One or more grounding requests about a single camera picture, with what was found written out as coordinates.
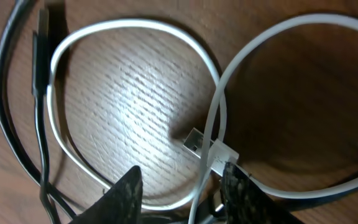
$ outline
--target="tabletop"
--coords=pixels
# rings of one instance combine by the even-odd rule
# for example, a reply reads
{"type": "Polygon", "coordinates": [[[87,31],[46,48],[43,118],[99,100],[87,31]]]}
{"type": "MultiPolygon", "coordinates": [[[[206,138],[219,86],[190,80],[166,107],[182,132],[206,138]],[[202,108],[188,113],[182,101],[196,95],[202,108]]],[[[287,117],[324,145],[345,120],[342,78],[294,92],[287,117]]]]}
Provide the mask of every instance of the tabletop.
{"type": "MultiPolygon", "coordinates": [[[[14,4],[0,0],[0,35],[14,4]]],[[[40,167],[31,95],[32,31],[39,1],[18,39],[7,92],[16,131],[40,167]]],[[[69,32],[99,21],[146,17],[181,24],[225,69],[252,38],[291,16],[358,17],[358,1],[67,0],[69,32]]],[[[144,200],[163,204],[194,185],[198,160],[183,147],[204,129],[214,93],[206,66],[184,42],[145,29],[91,35],[74,45],[58,82],[59,125],[74,150],[116,182],[139,165],[144,200]]],[[[253,177],[282,190],[322,189],[358,171],[358,33],[307,25],[278,34],[248,56],[226,89],[224,142],[253,177]]],[[[80,212],[104,190],[59,148],[45,117],[50,180],[80,212]]],[[[218,187],[211,178],[208,190],[218,187]]],[[[61,214],[64,223],[69,219],[61,214]]],[[[358,223],[358,192],[293,213],[305,223],[358,223]]],[[[22,170],[0,128],[0,223],[48,223],[39,188],[22,170]]]]}

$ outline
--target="thick black cable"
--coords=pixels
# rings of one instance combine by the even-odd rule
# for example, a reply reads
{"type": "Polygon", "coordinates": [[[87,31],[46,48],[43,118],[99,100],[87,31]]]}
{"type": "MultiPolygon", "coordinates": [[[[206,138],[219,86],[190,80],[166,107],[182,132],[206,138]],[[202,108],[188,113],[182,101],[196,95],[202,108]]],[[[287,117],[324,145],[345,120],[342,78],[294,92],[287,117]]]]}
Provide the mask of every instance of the thick black cable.
{"type": "Polygon", "coordinates": [[[40,199],[49,216],[52,224],[60,223],[57,213],[54,212],[55,208],[50,203],[47,187],[49,182],[49,153],[47,137],[44,127],[44,96],[36,96],[34,98],[34,121],[35,132],[37,134],[38,145],[40,149],[41,158],[41,179],[40,179],[40,199]]]}
{"type": "MultiPolygon", "coordinates": [[[[18,0],[12,9],[11,15],[7,20],[6,27],[2,33],[0,40],[0,127],[5,135],[5,138],[12,149],[23,169],[27,174],[40,185],[40,172],[34,166],[29,156],[25,152],[20,139],[17,137],[16,130],[12,124],[11,114],[9,112],[9,105],[7,103],[6,95],[6,81],[7,71],[11,62],[11,51],[13,50],[16,40],[16,35],[20,32],[22,24],[32,9],[35,1],[31,0],[18,0]]],[[[62,210],[73,219],[76,215],[75,212],[67,205],[61,198],[61,193],[51,184],[48,184],[47,192],[51,198],[56,201],[62,210]]]]}

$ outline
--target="coiled white cable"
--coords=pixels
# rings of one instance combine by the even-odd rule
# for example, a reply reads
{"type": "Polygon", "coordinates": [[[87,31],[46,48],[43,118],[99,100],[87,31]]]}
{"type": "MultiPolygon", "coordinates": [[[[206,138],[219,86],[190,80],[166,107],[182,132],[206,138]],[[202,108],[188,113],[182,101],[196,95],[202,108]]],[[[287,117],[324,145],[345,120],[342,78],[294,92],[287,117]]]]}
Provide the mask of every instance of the coiled white cable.
{"type": "MultiPolygon", "coordinates": [[[[300,26],[303,24],[334,24],[343,27],[347,27],[350,29],[354,29],[358,31],[358,19],[342,16],[337,14],[308,14],[303,16],[296,16],[286,21],[280,22],[271,28],[265,30],[261,34],[259,34],[256,38],[251,40],[245,47],[243,47],[239,53],[232,59],[230,64],[227,66],[223,75],[221,77],[221,81],[216,87],[215,94],[212,99],[211,106],[208,111],[208,118],[206,121],[205,129],[204,129],[204,139],[203,139],[203,147],[201,150],[201,170],[198,179],[198,184],[196,185],[197,189],[200,189],[203,184],[203,179],[205,174],[209,171],[209,167],[207,165],[208,158],[208,150],[209,150],[209,141],[212,135],[212,128],[214,124],[214,119],[216,116],[216,110],[218,109],[219,98],[223,95],[224,89],[232,76],[233,72],[237,68],[237,66],[242,62],[242,60],[256,47],[265,42],[267,39],[273,37],[274,35],[290,29],[292,27],[300,26]]],[[[286,192],[283,190],[273,189],[271,187],[267,187],[266,185],[260,183],[258,180],[250,177],[250,179],[258,185],[265,193],[274,195],[281,198],[296,198],[296,199],[306,199],[306,198],[319,198],[330,196],[342,192],[346,192],[348,190],[352,190],[358,187],[358,178],[346,182],[344,184],[337,185],[335,187],[326,188],[323,190],[313,190],[309,192],[286,192]]],[[[198,195],[195,197],[195,201],[200,197],[201,190],[198,191],[198,195]]],[[[195,213],[191,214],[189,217],[189,224],[193,224],[195,218],[195,213]]]]}
{"type": "MultiPolygon", "coordinates": [[[[96,32],[104,31],[104,30],[111,30],[111,29],[118,29],[118,28],[129,28],[129,27],[135,27],[135,28],[147,28],[147,29],[153,29],[153,30],[160,30],[167,32],[171,35],[174,35],[175,37],[178,37],[179,39],[186,42],[188,45],[190,45],[197,53],[198,55],[203,59],[205,65],[207,66],[215,84],[217,85],[219,82],[219,74],[216,70],[216,67],[209,57],[207,51],[201,46],[200,43],[198,43],[191,35],[189,35],[187,32],[183,31],[182,29],[179,29],[177,27],[174,27],[170,24],[166,24],[164,22],[160,21],[153,21],[148,19],[118,19],[114,21],[106,21],[106,22],[100,22],[97,24],[93,24],[87,27],[84,27],[76,32],[73,32],[69,36],[67,36],[56,48],[52,55],[52,59],[50,62],[50,81],[47,88],[47,106],[48,106],[48,114],[49,114],[49,120],[50,124],[52,126],[53,134],[56,137],[56,140],[58,141],[60,147],[65,151],[65,153],[68,155],[68,157],[73,160],[81,169],[83,169],[87,174],[89,174],[93,179],[97,180],[101,185],[103,185],[105,188],[110,188],[111,185],[106,182],[101,176],[99,176],[97,173],[93,172],[72,150],[69,149],[67,144],[62,139],[62,136],[60,134],[58,125],[57,125],[57,119],[55,116],[55,107],[53,103],[53,96],[55,94],[55,77],[56,77],[56,71],[57,66],[60,60],[60,57],[63,55],[63,53],[66,51],[69,46],[74,44],[77,40],[86,37],[87,35],[94,34],[96,32]]],[[[220,101],[220,127],[219,127],[219,134],[218,138],[220,140],[223,140],[224,133],[226,131],[226,99],[224,95],[221,97],[220,101]]],[[[194,188],[186,197],[182,198],[181,200],[169,204],[169,205],[149,205],[146,203],[142,204],[142,208],[148,209],[148,210],[173,210],[175,208],[178,208],[186,203],[188,203],[194,195],[197,193],[197,188],[194,188]]]]}

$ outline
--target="brown table surface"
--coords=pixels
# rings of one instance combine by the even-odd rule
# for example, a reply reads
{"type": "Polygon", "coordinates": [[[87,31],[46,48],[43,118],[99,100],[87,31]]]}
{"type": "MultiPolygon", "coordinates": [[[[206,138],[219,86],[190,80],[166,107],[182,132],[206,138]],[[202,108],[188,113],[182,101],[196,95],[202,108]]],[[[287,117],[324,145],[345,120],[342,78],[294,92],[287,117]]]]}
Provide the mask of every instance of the brown table surface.
{"type": "MultiPolygon", "coordinates": [[[[0,0],[0,35],[13,4],[0,0]]],[[[19,38],[7,86],[17,133],[37,167],[31,49],[42,4],[19,38]]],[[[66,8],[70,32],[120,17],[176,21],[205,41],[222,68],[253,37],[290,16],[334,11],[358,17],[358,1],[347,0],[69,0],[66,8]]],[[[198,161],[181,142],[192,127],[203,130],[214,84],[189,46],[143,29],[92,35],[71,51],[59,88],[64,93],[58,103],[64,112],[60,126],[68,127],[68,141],[105,177],[115,182],[140,165],[150,203],[172,202],[192,188],[198,161]]],[[[226,96],[225,142],[263,183],[315,190],[358,170],[357,32],[319,24],[279,34],[243,62],[226,96]]],[[[50,125],[47,138],[51,182],[89,207],[103,188],[62,153],[50,125]]],[[[209,189],[216,189],[213,182],[209,189]]],[[[358,193],[294,215],[305,223],[358,223],[358,193]]],[[[39,188],[16,161],[0,128],[0,223],[48,222],[39,188]]]]}

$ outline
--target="black connector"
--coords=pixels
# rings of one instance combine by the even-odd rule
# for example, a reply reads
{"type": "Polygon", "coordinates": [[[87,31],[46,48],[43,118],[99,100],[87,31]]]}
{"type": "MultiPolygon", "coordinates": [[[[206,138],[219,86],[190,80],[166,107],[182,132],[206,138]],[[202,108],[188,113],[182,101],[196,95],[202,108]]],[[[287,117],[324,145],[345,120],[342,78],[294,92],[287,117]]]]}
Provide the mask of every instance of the black connector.
{"type": "Polygon", "coordinates": [[[32,94],[44,96],[49,83],[49,14],[45,9],[39,11],[38,33],[33,33],[32,94]]]}

